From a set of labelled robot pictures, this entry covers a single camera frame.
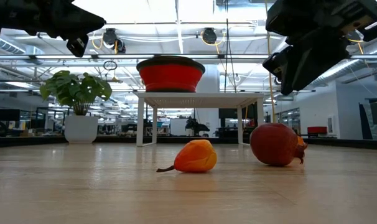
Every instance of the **pomegranate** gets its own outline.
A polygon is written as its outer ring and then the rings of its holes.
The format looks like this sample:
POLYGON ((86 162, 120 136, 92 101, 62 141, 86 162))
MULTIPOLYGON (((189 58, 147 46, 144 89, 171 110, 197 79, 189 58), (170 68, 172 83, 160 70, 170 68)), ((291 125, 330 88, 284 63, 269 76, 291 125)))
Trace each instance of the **pomegranate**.
POLYGON ((286 166, 295 157, 303 164, 307 145, 299 141, 291 128, 279 123, 269 123, 257 127, 251 133, 250 145, 259 161, 271 166, 286 166))

